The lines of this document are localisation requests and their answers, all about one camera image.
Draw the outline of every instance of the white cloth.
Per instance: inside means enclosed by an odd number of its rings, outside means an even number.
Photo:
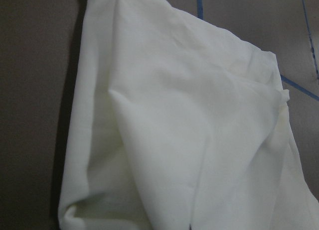
[[[63,230],[318,230],[276,57],[165,0],[88,0]]]

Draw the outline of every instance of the wrinkled fabric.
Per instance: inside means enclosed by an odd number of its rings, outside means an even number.
[[[276,56],[165,0],[88,0],[63,230],[318,230]]]

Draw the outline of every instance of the blue tape strip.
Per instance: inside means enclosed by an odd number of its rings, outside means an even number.
[[[304,14],[305,14],[305,20],[306,20],[306,25],[307,25],[308,37],[309,37],[309,41],[310,41],[310,45],[311,45],[311,52],[313,54],[313,59],[314,59],[317,79],[319,79],[318,65],[317,65],[317,60],[316,60],[316,56],[315,56],[314,43],[313,43],[311,31],[310,31],[310,26],[309,26],[309,21],[308,21],[308,15],[307,15],[307,10],[306,10],[305,0],[302,0],[302,3],[303,3],[303,8],[304,8]]]
[[[197,0],[197,17],[204,20],[203,17],[203,1]]]
[[[284,77],[283,75],[280,75],[281,80],[283,82],[286,82],[287,84],[289,84],[290,86],[298,89],[299,91],[301,91],[302,93],[306,94],[307,96],[310,96],[311,98],[315,99],[316,101],[319,101],[319,97],[317,95],[315,95],[314,93],[308,91],[307,89],[299,86],[297,83],[293,82],[292,80],[288,79],[287,77]]]

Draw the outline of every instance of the white towel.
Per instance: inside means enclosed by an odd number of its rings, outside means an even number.
[[[88,0],[63,230],[318,230],[276,56],[165,0]]]

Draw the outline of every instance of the white garment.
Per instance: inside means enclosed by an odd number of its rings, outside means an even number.
[[[276,57],[165,0],[88,0],[63,230],[318,230]]]

